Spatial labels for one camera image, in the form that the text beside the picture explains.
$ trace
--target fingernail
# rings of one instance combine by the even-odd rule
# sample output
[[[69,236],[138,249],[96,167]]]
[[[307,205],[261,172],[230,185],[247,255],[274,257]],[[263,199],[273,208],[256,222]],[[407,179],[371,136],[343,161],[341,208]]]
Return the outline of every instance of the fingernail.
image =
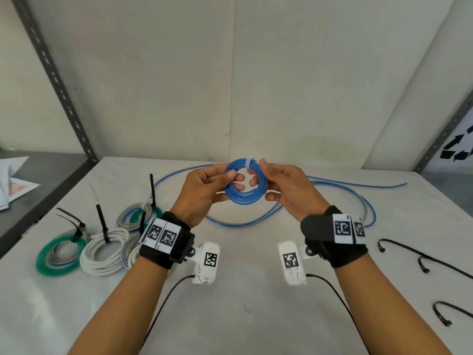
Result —
[[[227,176],[228,176],[228,178],[233,180],[237,176],[237,171],[235,171],[234,169],[229,170],[227,172]]]

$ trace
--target white tabletop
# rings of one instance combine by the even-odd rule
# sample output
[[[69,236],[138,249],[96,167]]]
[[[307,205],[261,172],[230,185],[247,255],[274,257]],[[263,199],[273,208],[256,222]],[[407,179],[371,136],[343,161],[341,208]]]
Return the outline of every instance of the white tabletop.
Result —
[[[199,162],[104,158],[58,206],[101,227],[95,205],[100,203],[111,229],[128,205],[147,201],[149,173],[155,180]],[[377,223],[367,229],[370,254],[409,303],[429,323],[454,354],[470,354],[473,321],[440,306],[453,322],[445,327],[431,304],[444,300],[473,311],[473,282],[438,264],[425,261],[424,274],[417,256],[392,244],[385,253],[379,238],[390,238],[473,273],[473,219],[416,173],[343,168],[305,167],[309,175],[371,185],[409,184],[392,190],[357,188],[375,207]],[[168,210],[185,174],[166,180],[157,189],[157,204]],[[320,187],[329,202],[346,213],[361,215],[358,201],[348,192]],[[260,200],[250,206],[225,202],[210,214],[220,220],[255,219],[272,204]],[[0,260],[0,353],[64,354],[80,330],[125,275],[122,269],[93,277],[78,269],[58,278],[38,274],[36,256],[48,241],[70,229],[50,211]],[[282,274],[276,244],[295,240],[303,244],[298,223],[282,210],[255,226],[228,229],[204,220],[193,232],[196,245],[220,244],[221,258],[213,285],[186,281],[176,288],[153,329],[142,354],[365,354],[363,343],[345,308],[323,281],[289,287]],[[340,286],[330,265],[318,257],[304,262],[305,270]],[[179,265],[163,289],[192,274],[193,264]]]

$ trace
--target black cable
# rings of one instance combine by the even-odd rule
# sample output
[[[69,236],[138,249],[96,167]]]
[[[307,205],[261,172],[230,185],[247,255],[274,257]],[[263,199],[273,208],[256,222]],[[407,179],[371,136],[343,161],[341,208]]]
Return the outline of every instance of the black cable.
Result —
[[[154,324],[156,323],[156,320],[157,320],[157,317],[160,315],[161,313],[161,310],[163,310],[163,307],[164,305],[166,304],[166,302],[168,301],[169,299],[169,296],[171,295],[171,293],[174,291],[174,289],[176,288],[176,286],[178,286],[182,281],[186,280],[186,279],[189,279],[189,278],[195,278],[195,274],[192,274],[192,275],[187,275],[185,276],[184,278],[182,278],[181,280],[179,280],[174,286],[173,288],[171,289],[171,291],[168,293],[168,296],[164,299],[163,303],[161,304],[161,307],[159,308],[153,322],[151,323],[151,326],[150,326],[150,329],[148,330],[146,336],[145,336],[145,340],[143,341],[143,345],[141,345],[141,348],[143,348],[143,346],[145,345],[145,342],[146,342],[146,339],[148,339],[148,336],[150,336],[150,333],[151,333],[151,330],[153,329],[154,327]]]
[[[380,244],[380,242],[382,242],[382,241],[385,241],[385,242],[388,242],[388,243],[393,243],[393,244],[398,245],[398,246],[400,246],[400,247],[402,247],[402,248],[404,248],[404,249],[410,250],[410,251],[413,252],[413,253],[419,254],[420,257],[419,257],[419,259],[417,259],[417,262],[419,263],[419,266],[421,267],[421,269],[422,269],[422,271],[423,271],[424,273],[430,272],[430,269],[425,268],[424,265],[422,264],[421,259],[423,259],[423,258],[424,258],[424,259],[431,260],[431,261],[436,262],[436,263],[439,263],[439,264],[441,264],[441,265],[443,265],[443,266],[446,266],[446,267],[448,267],[448,268],[450,268],[450,269],[452,269],[452,270],[455,270],[456,272],[458,272],[458,273],[460,273],[460,274],[462,274],[462,275],[464,275],[464,276],[467,276],[467,277],[470,278],[470,279],[473,279],[473,275],[468,274],[467,272],[464,272],[463,270],[460,270],[460,269],[454,267],[453,265],[450,265],[449,263],[446,263],[446,262],[443,262],[443,261],[441,261],[441,260],[435,259],[434,257],[432,257],[432,256],[430,256],[430,255],[427,255],[427,254],[425,254],[425,253],[423,253],[423,252],[421,252],[421,251],[418,251],[418,250],[416,250],[416,249],[414,249],[414,248],[411,248],[411,247],[409,247],[409,246],[407,246],[407,245],[398,243],[397,241],[394,241],[394,240],[391,240],[391,239],[382,238],[382,239],[380,239],[380,240],[378,241],[378,249],[379,249],[379,251],[380,251],[381,253],[384,253],[384,252],[386,251],[386,249],[384,249],[384,248],[381,246],[381,244]]]
[[[365,345],[365,348],[366,348],[366,351],[370,353],[370,351],[368,350],[368,347],[366,346],[366,343],[365,343],[365,340],[363,339],[363,336],[361,336],[361,333],[358,329],[358,326],[356,325],[356,321],[355,321],[355,318],[353,317],[352,315],[352,312],[350,311],[350,309],[348,308],[347,304],[345,304],[345,302],[343,301],[343,299],[341,298],[340,294],[337,292],[337,290],[334,288],[334,286],[332,284],[330,284],[330,282],[325,279],[325,278],[322,278],[321,276],[319,275],[315,275],[315,274],[306,274],[305,276],[309,276],[309,277],[313,277],[313,278],[319,278],[321,280],[323,280],[324,282],[326,282],[331,288],[332,290],[335,292],[335,294],[337,294],[338,298],[340,299],[341,303],[343,304],[343,306],[345,307],[345,309],[347,310],[348,314],[350,315],[350,317],[352,318],[352,321],[353,321],[353,324],[355,324],[355,328],[357,329],[358,331],[358,334],[359,334],[359,337],[361,338],[361,340],[363,341],[363,344]]]
[[[440,314],[440,312],[437,310],[437,304],[443,304],[443,305],[446,305],[452,309],[455,309],[455,310],[458,310],[459,312],[462,312],[464,313],[465,315],[469,316],[470,318],[473,319],[473,314],[471,314],[469,311],[466,311],[462,308],[459,308],[458,306],[456,305],[453,305],[453,304],[450,304],[450,303],[447,303],[447,302],[435,302],[433,305],[432,305],[432,309],[434,310],[434,313],[435,315],[440,319],[440,321],[445,325],[445,326],[450,326],[452,325],[452,322],[450,320],[447,320],[445,319],[442,314]]]

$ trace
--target forearm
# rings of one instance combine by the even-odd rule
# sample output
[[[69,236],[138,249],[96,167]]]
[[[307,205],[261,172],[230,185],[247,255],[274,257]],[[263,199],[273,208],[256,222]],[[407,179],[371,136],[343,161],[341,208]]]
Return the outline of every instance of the forearm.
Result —
[[[368,254],[335,274],[372,355],[451,355]]]
[[[137,354],[167,274],[167,269],[139,257],[82,330],[68,354]]]

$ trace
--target hand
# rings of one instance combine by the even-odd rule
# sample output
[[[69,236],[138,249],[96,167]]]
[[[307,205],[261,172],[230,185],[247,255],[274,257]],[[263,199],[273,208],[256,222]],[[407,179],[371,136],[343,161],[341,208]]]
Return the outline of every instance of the hand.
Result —
[[[268,163],[263,158],[260,160],[260,168],[268,178],[268,189],[278,192],[266,193],[266,200],[282,204],[298,221],[311,214],[321,215],[330,207],[299,167]],[[251,169],[248,173],[256,174]],[[258,183],[258,176],[254,176],[250,181],[252,187]]]
[[[215,164],[210,167],[195,169],[190,172],[181,193],[170,212],[193,228],[209,213],[213,203],[224,202],[229,198],[223,192],[231,182],[243,182],[245,176],[231,170],[225,173],[229,163]],[[235,183],[239,191],[245,190],[245,186]]]

